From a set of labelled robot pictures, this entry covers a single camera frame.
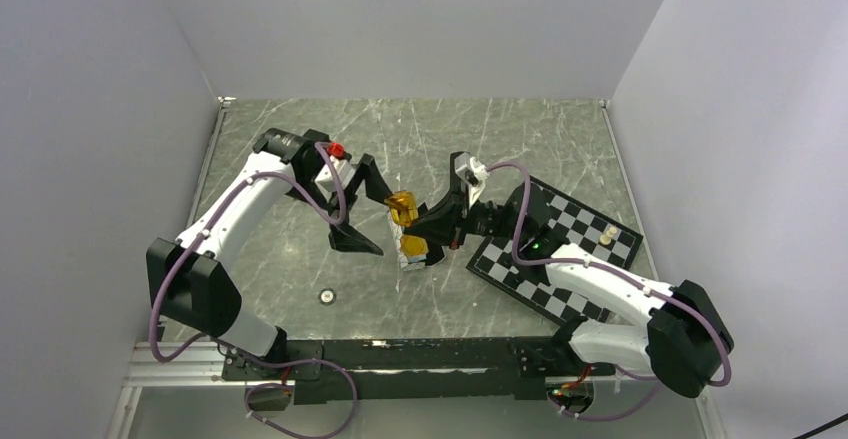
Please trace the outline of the white geometric glasses case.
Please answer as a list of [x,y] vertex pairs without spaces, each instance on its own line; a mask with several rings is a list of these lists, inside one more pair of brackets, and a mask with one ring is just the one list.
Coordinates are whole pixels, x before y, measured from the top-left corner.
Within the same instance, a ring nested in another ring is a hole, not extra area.
[[433,267],[445,258],[443,246],[407,234],[400,236],[397,251],[403,272]]

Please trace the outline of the black glasses case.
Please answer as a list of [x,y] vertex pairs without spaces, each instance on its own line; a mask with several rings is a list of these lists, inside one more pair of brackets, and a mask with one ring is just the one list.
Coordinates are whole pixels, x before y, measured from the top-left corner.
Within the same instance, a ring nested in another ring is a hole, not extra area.
[[450,187],[460,189],[474,184],[473,171],[469,166],[471,156],[467,151],[457,151],[450,155]]

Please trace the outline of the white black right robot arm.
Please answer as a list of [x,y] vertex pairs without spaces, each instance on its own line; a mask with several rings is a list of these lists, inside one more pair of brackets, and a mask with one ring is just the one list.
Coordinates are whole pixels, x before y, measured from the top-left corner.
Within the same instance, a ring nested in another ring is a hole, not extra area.
[[730,383],[734,342],[706,290],[631,272],[640,236],[543,184],[517,187],[502,205],[454,187],[405,232],[451,249],[482,237],[472,269],[560,320],[551,357],[564,374],[609,364],[689,398]]

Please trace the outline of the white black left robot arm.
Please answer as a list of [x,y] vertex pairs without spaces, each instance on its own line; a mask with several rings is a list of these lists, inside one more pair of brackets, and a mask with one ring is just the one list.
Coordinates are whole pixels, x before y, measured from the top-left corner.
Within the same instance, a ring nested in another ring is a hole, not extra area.
[[279,376],[289,359],[287,333],[244,303],[228,269],[283,197],[308,204],[328,224],[332,249],[381,255],[382,249],[349,223],[360,188],[378,204],[392,194],[371,155],[354,163],[341,144],[315,130],[264,132],[210,209],[175,239],[154,240],[146,252],[154,357],[172,359],[156,344],[160,319],[166,317],[248,354],[248,366],[261,378]]

